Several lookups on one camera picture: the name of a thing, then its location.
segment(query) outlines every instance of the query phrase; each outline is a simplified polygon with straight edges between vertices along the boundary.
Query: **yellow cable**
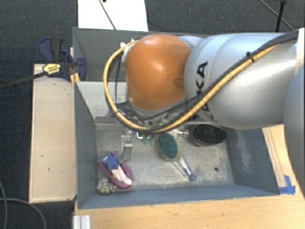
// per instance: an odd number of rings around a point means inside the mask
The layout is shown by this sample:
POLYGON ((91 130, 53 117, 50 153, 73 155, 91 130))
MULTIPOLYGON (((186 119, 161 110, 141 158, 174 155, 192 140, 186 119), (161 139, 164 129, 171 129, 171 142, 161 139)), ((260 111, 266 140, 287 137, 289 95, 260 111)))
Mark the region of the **yellow cable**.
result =
MULTIPOLYGON (((149 130, 149 128, 147 127, 143 127, 141 125, 137 125, 134 122, 128 120, 127 118, 125 118, 117 109, 117 107, 115 106, 109 89, 108 89, 108 70, 110 68, 111 63, 113 62, 113 60, 121 53, 123 52, 127 47, 131 46, 132 44, 136 43, 136 41, 134 42, 130 42, 128 44, 126 44, 125 46, 121 47, 119 50, 117 50, 107 61, 106 65, 105 65, 105 69, 103 72, 103 81, 104 81, 104 89, 105 89, 105 94, 106 94, 106 98, 108 100, 108 103, 110 105, 110 107, 112 108, 112 110, 115 112, 115 114, 123 121, 125 122, 128 126, 130 126, 131 128, 134 129, 139 129, 139 130, 149 130)), ((256 61, 258 59, 260 59, 261 57, 263 57, 265 54, 267 54, 268 52, 270 52, 271 50, 273 50, 277 45, 274 45, 272 47, 269 47, 261 52, 259 52, 258 54, 253 56, 253 60, 256 61)), ((170 124, 169 126, 162 128, 160 130, 156 130, 153 131, 153 133, 160 133, 160 132, 166 132, 169 131, 173 128, 176 128, 177 126, 181 125, 183 122, 187 121, 190 117, 192 117, 196 112, 198 112, 227 82, 229 82, 233 77, 235 77, 238 73, 240 73, 241 71, 243 71, 245 68, 247 68, 250 64, 252 64, 253 61, 252 59, 248 59, 245 62, 243 62, 242 64, 240 64, 239 66, 237 66, 234 70, 232 70, 231 72, 229 72, 222 80, 220 80, 193 108, 191 108, 186 114, 184 114, 182 117, 180 117, 177 121, 175 121, 174 123, 170 124)))
POLYGON ((105 90, 105 95, 106 95, 106 98, 108 100, 108 103, 111 107, 111 109, 115 112, 115 114, 122 120, 124 121, 127 125, 131 126, 132 128, 135 128, 135 129, 140 129, 140 130, 147 130, 147 127, 143 127, 143 126, 140 126, 140 125, 137 125, 133 122, 131 122, 130 120, 128 120, 127 118, 125 118, 125 116, 123 116, 119 110, 117 109, 117 107, 115 106, 112 98, 111 98, 111 95, 110 95, 110 92, 109 92, 109 88, 108 88, 108 70, 111 66, 111 63, 113 62, 113 60, 120 54, 122 53, 126 48, 128 48, 129 46, 133 45, 134 43, 136 43, 136 41, 134 42, 130 42, 128 44, 126 44, 125 46, 121 47, 119 50, 117 50, 113 55, 111 55, 111 57, 108 59, 106 65, 105 65, 105 68, 104 68, 104 72, 103 72, 103 81, 104 81, 104 90, 105 90))
MULTIPOLYGON (((255 56, 253 56, 253 60, 256 61, 259 58, 263 57, 265 54, 273 50, 275 46, 269 47, 255 56)), ((183 115, 181 118, 179 118, 174 123, 168 125, 165 128, 162 128, 160 130, 155 131, 154 133, 159 132, 165 132, 168 130, 171 130, 179 125, 181 125, 183 122, 187 121, 190 117, 192 117, 197 111, 199 111, 228 81, 230 81, 233 77, 235 77, 238 73, 243 71, 246 67, 248 67, 250 64, 252 64, 252 60, 248 59, 242 64, 240 64, 238 67, 236 67, 234 70, 229 72, 219 83, 217 83, 193 108, 191 108, 185 115, 183 115)))

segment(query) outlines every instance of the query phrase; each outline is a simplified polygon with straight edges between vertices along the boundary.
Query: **green object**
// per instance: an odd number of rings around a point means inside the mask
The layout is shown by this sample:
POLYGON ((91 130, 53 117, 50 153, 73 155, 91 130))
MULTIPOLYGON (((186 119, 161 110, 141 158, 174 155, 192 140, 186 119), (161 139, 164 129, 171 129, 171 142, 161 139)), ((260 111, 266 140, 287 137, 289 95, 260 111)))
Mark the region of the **green object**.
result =
POLYGON ((162 153, 170 159, 174 159, 178 155, 178 144, 174 137, 168 133, 159 136, 159 147, 162 153))
POLYGON ((151 138, 150 138, 150 143, 151 143, 151 146, 154 146, 154 137, 152 136, 151 138))
POLYGON ((145 137, 143 137, 143 143, 146 145, 148 143, 148 136, 145 135, 145 137))

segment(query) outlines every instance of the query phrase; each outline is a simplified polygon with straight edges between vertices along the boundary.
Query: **yellow label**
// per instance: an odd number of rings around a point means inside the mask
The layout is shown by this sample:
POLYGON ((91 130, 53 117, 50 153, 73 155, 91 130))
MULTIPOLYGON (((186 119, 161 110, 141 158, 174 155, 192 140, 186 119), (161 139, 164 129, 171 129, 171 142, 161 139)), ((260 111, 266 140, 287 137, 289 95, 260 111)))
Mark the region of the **yellow label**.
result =
POLYGON ((61 70, 60 64, 49 63, 43 67, 43 70, 49 74, 57 73, 61 70))

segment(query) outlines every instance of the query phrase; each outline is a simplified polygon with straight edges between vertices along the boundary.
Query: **white paper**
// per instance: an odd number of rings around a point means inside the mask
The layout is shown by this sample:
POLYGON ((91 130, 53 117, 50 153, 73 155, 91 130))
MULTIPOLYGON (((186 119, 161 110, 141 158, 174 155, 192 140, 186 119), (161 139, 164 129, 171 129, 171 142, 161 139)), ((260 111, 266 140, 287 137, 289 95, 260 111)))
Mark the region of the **white paper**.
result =
MULTIPOLYGON (((144 0, 101 2, 117 30, 148 31, 144 0)), ((99 0, 78 0, 78 26, 113 29, 99 0)))

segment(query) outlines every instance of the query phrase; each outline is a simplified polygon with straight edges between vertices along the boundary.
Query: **round container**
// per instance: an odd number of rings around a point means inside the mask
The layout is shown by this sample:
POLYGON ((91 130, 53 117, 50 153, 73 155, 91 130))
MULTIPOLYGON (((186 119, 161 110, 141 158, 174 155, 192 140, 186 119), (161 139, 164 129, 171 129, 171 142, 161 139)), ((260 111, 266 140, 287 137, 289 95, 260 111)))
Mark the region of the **round container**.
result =
POLYGON ((221 143, 226 134, 224 130, 213 125, 197 125, 192 131, 192 136, 195 143, 203 147, 221 143))

